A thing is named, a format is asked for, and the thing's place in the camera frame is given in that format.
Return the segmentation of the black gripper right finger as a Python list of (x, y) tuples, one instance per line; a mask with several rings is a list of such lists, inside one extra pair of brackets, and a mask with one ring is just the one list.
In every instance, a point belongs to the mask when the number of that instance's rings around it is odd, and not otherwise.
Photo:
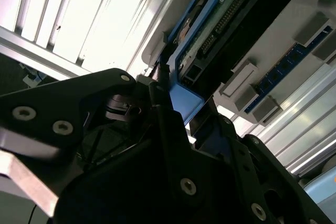
[(210, 98), (190, 122), (197, 150), (229, 169), (224, 216), (234, 223), (330, 223), (297, 180), (254, 135), (240, 137)]

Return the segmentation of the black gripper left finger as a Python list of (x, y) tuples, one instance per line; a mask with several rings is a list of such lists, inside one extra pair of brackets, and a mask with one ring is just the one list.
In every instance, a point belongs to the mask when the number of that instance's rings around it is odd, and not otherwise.
[[(156, 67), (155, 79), (113, 68), (1, 96), (1, 175), (30, 198), (200, 197), (169, 77), (166, 65)], [(144, 142), (149, 151), (81, 174), (72, 161), (85, 134), (111, 121), (131, 123), (135, 150)]]

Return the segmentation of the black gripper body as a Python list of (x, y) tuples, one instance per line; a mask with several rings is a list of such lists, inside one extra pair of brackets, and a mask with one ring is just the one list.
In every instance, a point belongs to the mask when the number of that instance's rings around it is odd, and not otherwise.
[(54, 223), (234, 223), (224, 216), (228, 170), (189, 145), (168, 154), (147, 140), (75, 179)]

